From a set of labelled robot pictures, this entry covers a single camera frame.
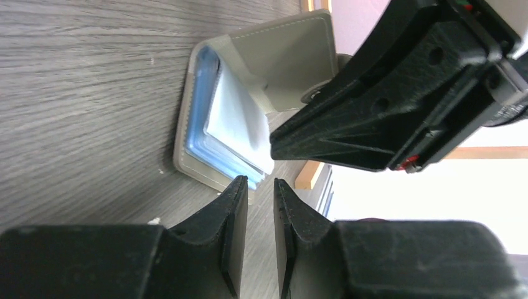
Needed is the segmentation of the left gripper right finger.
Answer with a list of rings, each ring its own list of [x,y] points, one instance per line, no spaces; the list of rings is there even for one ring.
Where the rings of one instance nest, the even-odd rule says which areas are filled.
[[[498,238],[468,221],[336,221],[275,179],[281,298],[520,298]]]

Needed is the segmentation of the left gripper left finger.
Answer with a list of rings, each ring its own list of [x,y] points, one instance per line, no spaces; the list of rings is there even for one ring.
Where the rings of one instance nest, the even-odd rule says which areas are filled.
[[[2,298],[238,298],[248,183],[162,225],[33,225],[1,235]]]

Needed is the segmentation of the beige card holder wallet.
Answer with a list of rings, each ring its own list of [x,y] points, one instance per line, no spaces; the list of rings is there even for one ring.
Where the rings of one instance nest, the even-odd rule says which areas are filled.
[[[268,114],[303,108],[338,71],[326,9],[203,40],[189,57],[174,166],[217,191],[246,176],[254,195],[275,167]]]

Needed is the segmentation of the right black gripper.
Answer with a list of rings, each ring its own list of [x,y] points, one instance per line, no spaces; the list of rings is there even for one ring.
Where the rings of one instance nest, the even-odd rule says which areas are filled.
[[[521,101],[520,41],[486,1],[390,1],[362,46],[362,167],[421,171]]]

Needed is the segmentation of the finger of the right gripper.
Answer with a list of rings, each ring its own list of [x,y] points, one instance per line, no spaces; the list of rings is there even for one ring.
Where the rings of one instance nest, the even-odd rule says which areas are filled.
[[[270,137],[277,160],[420,171],[493,113],[495,41],[460,16],[384,16],[355,56]]]

